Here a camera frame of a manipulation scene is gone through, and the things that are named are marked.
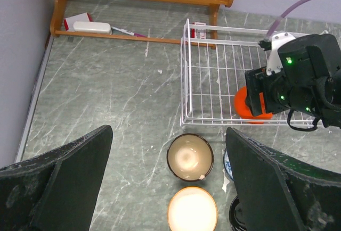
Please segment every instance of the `gray marble surface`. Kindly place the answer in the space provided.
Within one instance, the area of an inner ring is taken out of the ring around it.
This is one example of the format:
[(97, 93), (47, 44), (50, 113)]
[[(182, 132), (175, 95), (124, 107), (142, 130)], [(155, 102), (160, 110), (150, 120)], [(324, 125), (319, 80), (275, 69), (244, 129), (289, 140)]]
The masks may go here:
[[(181, 38), (186, 18), (208, 20), (203, 7), (126, 0), (72, 0), (66, 16), (82, 12), (89, 12), (94, 21), (152, 37)], [(270, 16), (228, 10), (220, 10), (219, 15), (220, 26), (266, 29), (272, 21)], [(340, 39), (341, 27), (333, 24), (287, 19), (281, 26), (306, 33), (328, 29)], [(189, 185), (200, 186), (214, 197), (219, 210), (216, 230), (231, 230), (228, 211), (236, 190), (230, 180), (224, 185), (226, 127), (180, 127), (180, 90), (178, 45), (56, 38), (24, 159), (73, 141), (100, 125), (111, 125), (114, 139), (91, 230), (169, 230), (169, 201)], [(302, 161), (341, 172), (338, 128), (312, 133), (286, 126), (237, 128)], [(214, 151), (210, 175), (195, 184), (179, 181), (167, 167), (167, 147), (184, 132), (202, 135)]]

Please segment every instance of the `purple tube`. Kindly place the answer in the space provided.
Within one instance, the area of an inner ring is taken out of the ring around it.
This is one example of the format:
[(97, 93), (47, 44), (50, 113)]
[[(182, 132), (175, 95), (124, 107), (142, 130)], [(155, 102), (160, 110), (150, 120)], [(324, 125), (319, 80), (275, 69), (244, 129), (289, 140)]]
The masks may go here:
[(266, 33), (266, 37), (270, 38), (270, 36), (274, 33), (274, 31), (276, 30), (278, 25), (281, 23), (283, 18), (285, 18), (292, 10), (294, 10), (295, 8), (301, 6), (302, 4), (304, 4), (308, 1), (312, 1), (312, 0), (300, 0), (300, 1), (296, 2), (294, 5), (292, 5), (291, 7), (289, 7), (288, 9), (286, 9), (279, 17), (277, 17), (277, 19), (271, 25), (270, 29)]

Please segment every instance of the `orange plate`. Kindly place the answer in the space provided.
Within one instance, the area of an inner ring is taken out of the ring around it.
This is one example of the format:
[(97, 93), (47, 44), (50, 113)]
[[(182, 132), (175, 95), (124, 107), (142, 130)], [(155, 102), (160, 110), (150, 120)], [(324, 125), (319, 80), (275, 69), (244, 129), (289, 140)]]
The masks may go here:
[[(247, 89), (246, 86), (238, 90), (236, 96), (234, 97), (234, 108), (236, 109), (237, 114), (243, 119), (271, 119), (272, 113), (265, 112), (265, 103), (264, 103), (264, 96), (263, 93), (260, 93), (259, 96), (261, 98), (261, 106), (262, 106), (262, 113), (254, 117), (251, 113), (250, 108), (245, 104), (245, 99), (247, 96)], [(249, 123), (258, 123), (262, 124), (264, 122), (249, 122)]]

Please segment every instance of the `marker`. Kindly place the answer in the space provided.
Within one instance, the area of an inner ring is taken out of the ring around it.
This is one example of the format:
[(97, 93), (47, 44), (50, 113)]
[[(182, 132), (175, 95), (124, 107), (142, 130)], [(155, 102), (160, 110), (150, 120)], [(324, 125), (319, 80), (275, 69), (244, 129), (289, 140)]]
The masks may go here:
[(140, 38), (146, 38), (146, 36), (144, 36), (144, 35), (141, 35), (141, 34), (138, 34), (138, 33), (133, 33), (131, 31), (128, 31), (128, 30), (125, 30), (125, 29), (120, 29), (120, 28), (117, 28), (117, 27), (114, 27), (114, 26), (111, 26), (111, 28), (113, 30), (118, 30), (120, 32), (123, 32), (123, 33), (131, 35), (131, 36), (140, 37)]

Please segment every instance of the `red and white box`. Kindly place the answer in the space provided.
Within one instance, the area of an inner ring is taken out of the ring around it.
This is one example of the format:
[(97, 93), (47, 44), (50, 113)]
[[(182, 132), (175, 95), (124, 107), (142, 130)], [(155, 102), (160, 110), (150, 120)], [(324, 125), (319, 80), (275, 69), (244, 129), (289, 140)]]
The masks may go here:
[[(194, 22), (194, 25), (206, 25), (204, 22)], [(191, 29), (191, 38), (206, 39), (205, 29)]]
[(83, 13), (83, 14), (78, 14), (78, 15), (74, 15), (71, 17), (67, 17), (64, 19), (65, 30), (75, 31), (74, 29), (75, 22), (92, 22), (92, 19), (89, 13)]

